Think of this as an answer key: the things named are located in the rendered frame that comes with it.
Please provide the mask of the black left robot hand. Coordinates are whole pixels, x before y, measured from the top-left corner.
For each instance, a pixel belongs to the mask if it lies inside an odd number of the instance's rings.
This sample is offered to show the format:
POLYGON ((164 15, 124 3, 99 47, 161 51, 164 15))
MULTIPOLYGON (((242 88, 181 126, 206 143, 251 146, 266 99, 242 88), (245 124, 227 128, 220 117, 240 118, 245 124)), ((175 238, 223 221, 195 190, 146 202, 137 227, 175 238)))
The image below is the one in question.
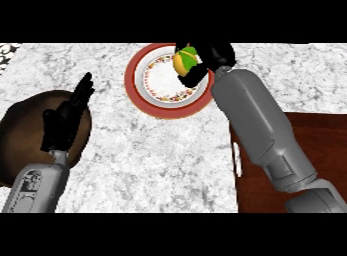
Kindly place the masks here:
POLYGON ((54 110, 45 109, 43 111, 44 135, 40 146, 41 151, 69 150, 78 131, 81 115, 93 92, 91 73, 87 72, 75 86, 69 99, 60 103, 54 110))

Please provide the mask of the brown wooden pan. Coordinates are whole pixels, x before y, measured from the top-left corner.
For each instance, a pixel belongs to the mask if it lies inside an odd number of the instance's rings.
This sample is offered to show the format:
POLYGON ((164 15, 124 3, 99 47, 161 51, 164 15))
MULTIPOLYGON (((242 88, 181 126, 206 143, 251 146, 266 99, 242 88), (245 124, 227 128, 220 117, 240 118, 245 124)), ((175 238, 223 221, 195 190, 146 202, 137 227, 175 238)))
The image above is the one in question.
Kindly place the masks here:
POLYGON ((71 96, 68 91, 51 90, 7 108, 0 120, 0 187, 12 187, 16 175, 29 163, 53 163, 51 156, 40 150, 41 113, 56 109, 71 96))

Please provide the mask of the dark red wooden tray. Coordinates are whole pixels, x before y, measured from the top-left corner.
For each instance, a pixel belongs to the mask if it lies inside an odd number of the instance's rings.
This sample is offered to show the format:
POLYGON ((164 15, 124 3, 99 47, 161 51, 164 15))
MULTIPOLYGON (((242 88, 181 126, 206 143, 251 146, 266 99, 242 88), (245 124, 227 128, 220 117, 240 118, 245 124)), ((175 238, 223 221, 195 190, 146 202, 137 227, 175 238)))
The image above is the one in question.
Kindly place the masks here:
MULTIPOLYGON (((347 203, 347 114, 286 112, 299 147, 317 171, 347 203)), ((233 161, 240 160, 240 176, 234 178, 236 202, 240 213, 283 213, 285 202, 299 193, 288 194, 273 189, 263 169, 246 157, 245 150, 229 129, 233 161)))

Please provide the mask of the red-rimmed floral plate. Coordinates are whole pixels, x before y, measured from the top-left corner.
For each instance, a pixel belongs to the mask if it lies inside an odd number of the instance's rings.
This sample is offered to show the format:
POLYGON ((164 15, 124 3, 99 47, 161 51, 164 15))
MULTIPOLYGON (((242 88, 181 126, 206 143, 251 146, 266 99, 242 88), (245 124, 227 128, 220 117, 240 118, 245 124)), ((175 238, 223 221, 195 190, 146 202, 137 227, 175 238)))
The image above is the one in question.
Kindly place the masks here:
POLYGON ((211 102, 214 73, 206 72, 198 85, 186 88, 172 68, 174 43, 146 45, 130 59, 124 89, 131 103, 159 119, 180 119, 198 113, 211 102))

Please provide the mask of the yellow lemon with green leaf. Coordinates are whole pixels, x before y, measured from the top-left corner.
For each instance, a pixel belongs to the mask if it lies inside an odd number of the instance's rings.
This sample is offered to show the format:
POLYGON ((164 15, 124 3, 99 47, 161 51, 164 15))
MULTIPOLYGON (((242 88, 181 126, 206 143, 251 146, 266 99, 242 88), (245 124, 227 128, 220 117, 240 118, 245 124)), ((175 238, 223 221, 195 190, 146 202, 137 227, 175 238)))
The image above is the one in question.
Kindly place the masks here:
POLYGON ((198 65, 198 53, 192 46, 186 46, 172 55, 172 68, 175 73, 184 77, 189 70, 198 65))

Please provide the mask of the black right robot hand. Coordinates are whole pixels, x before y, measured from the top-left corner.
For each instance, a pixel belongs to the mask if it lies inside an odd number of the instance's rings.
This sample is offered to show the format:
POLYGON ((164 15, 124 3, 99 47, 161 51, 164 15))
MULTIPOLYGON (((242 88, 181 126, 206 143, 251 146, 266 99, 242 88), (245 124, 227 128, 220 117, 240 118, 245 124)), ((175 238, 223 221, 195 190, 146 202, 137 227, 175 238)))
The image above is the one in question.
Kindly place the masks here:
POLYGON ((208 71, 215 71, 221 66, 233 67, 236 64, 234 52, 229 43, 181 43, 175 44, 174 52, 178 56, 183 52, 195 50, 193 56, 199 56, 201 63, 183 65, 183 72, 177 76, 181 84, 192 88, 201 82, 208 71))

